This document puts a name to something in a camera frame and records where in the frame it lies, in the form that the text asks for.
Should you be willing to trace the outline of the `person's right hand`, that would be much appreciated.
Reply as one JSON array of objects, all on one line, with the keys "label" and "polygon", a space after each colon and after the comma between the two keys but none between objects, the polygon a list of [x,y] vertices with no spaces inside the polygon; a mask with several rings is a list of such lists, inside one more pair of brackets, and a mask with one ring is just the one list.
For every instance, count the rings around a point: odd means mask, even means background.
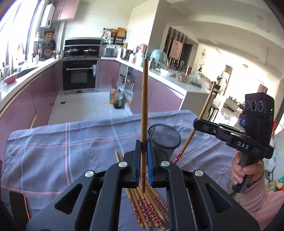
[{"label": "person's right hand", "polygon": [[250,176],[251,179],[249,184],[254,184],[263,176],[264,163],[262,160],[258,160],[252,165],[242,167],[240,154],[241,152],[237,152],[233,160],[233,166],[231,168],[231,183],[233,185],[241,184],[245,176]]}]

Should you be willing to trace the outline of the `pink sleeve forearm right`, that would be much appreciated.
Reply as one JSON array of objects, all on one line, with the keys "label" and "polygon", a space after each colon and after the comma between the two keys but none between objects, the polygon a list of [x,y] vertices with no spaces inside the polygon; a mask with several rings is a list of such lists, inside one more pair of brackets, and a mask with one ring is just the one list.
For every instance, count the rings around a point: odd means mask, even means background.
[{"label": "pink sleeve forearm right", "polygon": [[283,191],[269,192],[264,176],[241,194],[240,205],[261,230],[283,230]]}]

